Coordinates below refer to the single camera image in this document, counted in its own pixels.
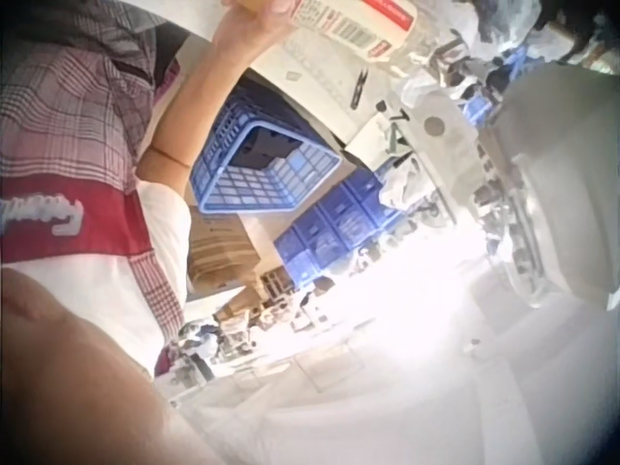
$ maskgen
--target plaid apron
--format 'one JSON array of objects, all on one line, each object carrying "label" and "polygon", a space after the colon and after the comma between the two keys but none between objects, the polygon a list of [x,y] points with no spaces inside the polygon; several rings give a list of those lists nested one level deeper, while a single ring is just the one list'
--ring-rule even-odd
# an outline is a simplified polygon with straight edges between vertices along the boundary
[{"label": "plaid apron", "polygon": [[33,15],[40,23],[2,50],[3,262],[126,257],[169,341],[182,311],[151,246],[134,174],[155,93],[153,27],[163,21],[99,0]]}]

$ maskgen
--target barcode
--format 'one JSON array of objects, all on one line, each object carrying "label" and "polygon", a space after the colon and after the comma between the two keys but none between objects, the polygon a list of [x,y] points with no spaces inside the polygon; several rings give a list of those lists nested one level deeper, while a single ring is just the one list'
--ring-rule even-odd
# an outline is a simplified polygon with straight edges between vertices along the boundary
[{"label": "barcode", "polygon": [[377,40],[375,34],[346,18],[338,24],[333,33],[359,48],[367,48]]}]

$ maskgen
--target white sleeve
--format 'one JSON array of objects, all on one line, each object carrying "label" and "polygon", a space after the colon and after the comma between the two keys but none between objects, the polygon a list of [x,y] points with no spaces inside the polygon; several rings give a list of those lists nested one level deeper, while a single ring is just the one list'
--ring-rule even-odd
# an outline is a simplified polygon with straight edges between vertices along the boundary
[{"label": "white sleeve", "polygon": [[192,217],[168,186],[138,181],[138,196],[151,245],[181,306],[187,300],[187,256]]}]

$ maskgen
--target forearm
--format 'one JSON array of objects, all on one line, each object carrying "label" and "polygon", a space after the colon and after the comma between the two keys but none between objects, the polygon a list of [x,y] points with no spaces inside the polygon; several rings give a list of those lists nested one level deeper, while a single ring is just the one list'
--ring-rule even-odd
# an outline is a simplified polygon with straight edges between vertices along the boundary
[{"label": "forearm", "polygon": [[183,195],[191,167],[246,63],[211,50],[205,54],[157,126],[151,145],[139,161],[139,179],[168,185]]}]

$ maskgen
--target bottle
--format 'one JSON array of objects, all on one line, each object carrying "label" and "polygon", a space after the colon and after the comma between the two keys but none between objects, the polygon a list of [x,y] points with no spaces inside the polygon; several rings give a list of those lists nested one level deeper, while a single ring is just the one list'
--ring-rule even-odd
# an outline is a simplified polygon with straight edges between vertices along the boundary
[{"label": "bottle", "polygon": [[[239,3],[257,12],[265,1]],[[402,76],[439,46],[437,21],[411,0],[296,0],[292,19]]]}]

